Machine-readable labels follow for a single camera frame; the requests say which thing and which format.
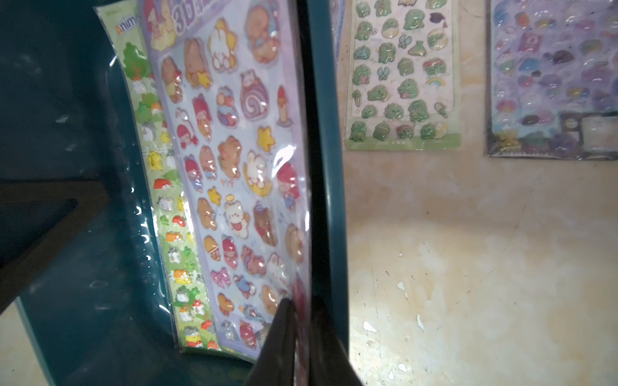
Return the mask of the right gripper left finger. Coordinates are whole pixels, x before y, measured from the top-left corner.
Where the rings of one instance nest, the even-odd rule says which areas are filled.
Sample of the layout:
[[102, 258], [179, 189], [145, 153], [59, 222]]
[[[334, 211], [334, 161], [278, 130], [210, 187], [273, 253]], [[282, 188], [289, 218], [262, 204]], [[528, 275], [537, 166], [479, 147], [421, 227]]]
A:
[[291, 299], [283, 299], [245, 386], [292, 386], [295, 376], [296, 336], [294, 304]]

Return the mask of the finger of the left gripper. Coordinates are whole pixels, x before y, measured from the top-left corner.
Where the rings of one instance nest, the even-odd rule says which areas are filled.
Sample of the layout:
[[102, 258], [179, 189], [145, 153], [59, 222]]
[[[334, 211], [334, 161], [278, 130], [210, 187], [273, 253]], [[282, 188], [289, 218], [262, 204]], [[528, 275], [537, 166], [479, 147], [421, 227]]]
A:
[[1, 183], [1, 310], [109, 204], [98, 180]]

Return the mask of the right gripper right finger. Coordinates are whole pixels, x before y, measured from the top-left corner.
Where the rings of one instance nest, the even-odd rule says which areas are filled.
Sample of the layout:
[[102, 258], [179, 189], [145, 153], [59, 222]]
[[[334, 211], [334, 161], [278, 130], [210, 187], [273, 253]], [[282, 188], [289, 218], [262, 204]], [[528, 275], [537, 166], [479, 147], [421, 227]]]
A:
[[362, 386], [321, 298], [312, 299], [309, 330], [309, 384]]

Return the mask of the teal storage box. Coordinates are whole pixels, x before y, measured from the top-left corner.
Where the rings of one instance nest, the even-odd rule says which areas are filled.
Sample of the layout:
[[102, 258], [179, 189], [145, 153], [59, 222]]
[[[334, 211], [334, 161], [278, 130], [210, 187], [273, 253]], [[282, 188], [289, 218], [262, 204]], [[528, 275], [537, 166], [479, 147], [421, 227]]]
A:
[[1, 306], [54, 385], [357, 385], [329, 1], [4, 1]]

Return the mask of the lilac 3D animal sticker sheet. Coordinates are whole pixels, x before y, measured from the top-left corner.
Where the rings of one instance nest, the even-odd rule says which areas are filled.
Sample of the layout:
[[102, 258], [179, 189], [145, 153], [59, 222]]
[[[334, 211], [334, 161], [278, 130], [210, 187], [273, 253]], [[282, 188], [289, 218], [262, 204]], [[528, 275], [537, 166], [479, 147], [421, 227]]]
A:
[[141, 1], [154, 79], [220, 345], [259, 357], [280, 302], [307, 318], [311, 258], [290, 1]]

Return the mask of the green dinosaur sticker sheet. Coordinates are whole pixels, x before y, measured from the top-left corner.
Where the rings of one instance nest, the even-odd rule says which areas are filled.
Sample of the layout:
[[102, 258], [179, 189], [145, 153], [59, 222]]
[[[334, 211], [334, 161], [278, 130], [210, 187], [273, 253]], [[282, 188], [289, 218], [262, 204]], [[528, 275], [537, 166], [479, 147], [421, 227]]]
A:
[[460, 147], [458, 10], [452, 0], [353, 2], [348, 150]]

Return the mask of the dark purple sticker sheet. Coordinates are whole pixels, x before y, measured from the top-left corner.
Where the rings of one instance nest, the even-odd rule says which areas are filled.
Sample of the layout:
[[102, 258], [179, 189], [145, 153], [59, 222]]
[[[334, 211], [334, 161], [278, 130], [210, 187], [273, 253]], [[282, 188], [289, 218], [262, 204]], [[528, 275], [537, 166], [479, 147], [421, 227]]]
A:
[[617, 158], [617, 4], [489, 1], [486, 153]]

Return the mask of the green animal sticker sheet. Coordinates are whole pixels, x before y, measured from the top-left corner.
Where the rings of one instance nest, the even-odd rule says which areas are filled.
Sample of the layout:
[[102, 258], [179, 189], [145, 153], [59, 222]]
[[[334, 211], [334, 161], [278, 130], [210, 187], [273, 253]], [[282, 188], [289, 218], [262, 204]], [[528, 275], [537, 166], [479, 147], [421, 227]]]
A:
[[220, 351], [194, 228], [175, 151], [148, 59], [136, 1], [95, 7], [122, 68], [142, 153], [150, 212], [167, 286], [167, 310], [183, 352]]

